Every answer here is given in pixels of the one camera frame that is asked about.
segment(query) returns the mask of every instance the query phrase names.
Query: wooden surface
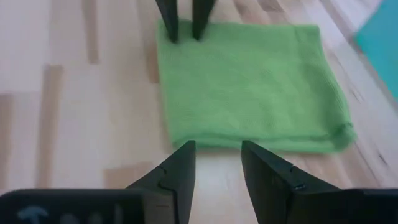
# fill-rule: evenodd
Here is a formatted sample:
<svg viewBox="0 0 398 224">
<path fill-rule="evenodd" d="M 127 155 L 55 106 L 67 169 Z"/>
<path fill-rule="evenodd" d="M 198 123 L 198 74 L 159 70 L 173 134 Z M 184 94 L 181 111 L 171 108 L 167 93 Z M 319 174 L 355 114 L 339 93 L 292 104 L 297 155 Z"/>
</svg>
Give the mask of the wooden surface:
<svg viewBox="0 0 398 224">
<path fill-rule="evenodd" d="M 358 140 L 339 154 L 284 157 L 342 188 L 398 187 L 397 105 L 352 41 L 378 3 L 218 0 L 211 15 L 320 26 Z M 180 0 L 178 10 L 191 18 L 191 0 Z M 42 90 L 0 96 L 0 191 L 125 187 L 172 152 L 160 106 L 155 1 L 53 0 L 50 15 Z M 197 154 L 191 223 L 256 223 L 238 151 Z"/>
</svg>

